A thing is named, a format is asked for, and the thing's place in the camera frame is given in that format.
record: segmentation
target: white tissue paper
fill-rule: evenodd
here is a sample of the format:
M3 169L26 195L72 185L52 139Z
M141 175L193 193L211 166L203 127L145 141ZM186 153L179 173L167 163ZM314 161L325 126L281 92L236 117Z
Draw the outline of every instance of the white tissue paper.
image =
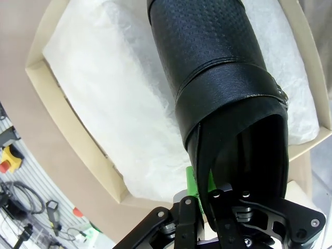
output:
M307 73L291 26L277 0L242 0L268 72L286 92L288 144L316 138L319 124Z
M264 9L259 4L269 9L271 26L256 35L270 73L290 98L289 139L306 142L315 138L318 126L303 62L279 4L278 9L265 1L251 0L248 15L253 18L250 12ZM186 189L190 161L146 0L71 0L44 56L73 109L135 197L172 202Z

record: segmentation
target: robotic arm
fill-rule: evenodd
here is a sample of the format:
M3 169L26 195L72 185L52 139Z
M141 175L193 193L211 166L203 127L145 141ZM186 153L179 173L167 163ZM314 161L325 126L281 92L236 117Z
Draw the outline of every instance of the robotic arm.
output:
M287 96L266 70L241 0L147 7L199 200L154 209L115 249L269 249L271 237L284 249L310 248L325 216L284 199ZM215 240L204 240L201 210Z
M204 240L199 201L186 196L168 210L152 210L115 249L269 249L271 237L284 249L310 249L325 226L325 216L282 198L233 190L209 193L218 237Z

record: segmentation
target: box flap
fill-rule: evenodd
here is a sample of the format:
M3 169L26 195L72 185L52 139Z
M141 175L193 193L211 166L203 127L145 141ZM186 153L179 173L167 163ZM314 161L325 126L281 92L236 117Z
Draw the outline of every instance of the box flap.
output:
M73 150L110 195L119 203L127 188L111 161L105 158L80 123L44 60L26 69L40 99Z
M299 156L303 155L305 152L309 151L311 148L327 139L329 136L331 136L331 134L332 131L325 127L321 127L318 136L314 140L300 145L290 145L288 147L289 161L291 162Z
M279 3L292 28L297 47L305 64L319 124L332 130L323 67L306 16L297 0L279 0Z
M38 26L35 38L32 42L26 67L44 59L43 49L54 33L58 22L66 9L69 0L51 1Z

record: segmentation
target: cardboard box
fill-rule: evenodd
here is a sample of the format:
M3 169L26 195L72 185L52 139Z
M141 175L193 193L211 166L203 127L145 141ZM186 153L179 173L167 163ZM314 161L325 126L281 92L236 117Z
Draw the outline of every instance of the cardboard box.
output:
M29 39L19 40L23 46L22 51L19 59L13 59L19 64L15 69L18 72L13 75L13 80L8 78L11 84L1 85L0 99L28 148L47 174L88 219L117 242L154 207L171 205L130 195L111 161L77 118L42 54L69 0L51 0L35 30L36 17L44 12L38 6L41 4L39 1L30 3L30 12L22 13L27 22L22 25L27 25L28 30L20 34L28 37L35 34L34 40L32 45ZM23 0L10 2L13 6L24 4ZM314 141L289 147L289 159L293 161L330 136L332 125L324 75L305 16L296 0L279 2L293 29L305 63L321 126ZM17 44L10 39L6 41L6 46L7 51L16 53ZM25 70L30 80L27 80L21 75L21 60L29 47ZM306 170L304 177L310 178L310 170Z

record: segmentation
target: green plastic part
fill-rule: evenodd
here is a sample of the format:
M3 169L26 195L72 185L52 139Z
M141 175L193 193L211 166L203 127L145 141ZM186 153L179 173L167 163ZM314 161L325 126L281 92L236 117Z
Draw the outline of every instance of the green plastic part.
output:
M186 168L186 174L187 174L187 194L189 196L194 196L199 200L199 206L200 206L201 212L202 212L202 214L204 214L202 204L199 199L197 183L196 183L195 174L193 172L192 166L189 166ZM209 174L209 181L208 181L207 189L209 192L216 189L216 185L213 181L213 176L212 176L211 171Z

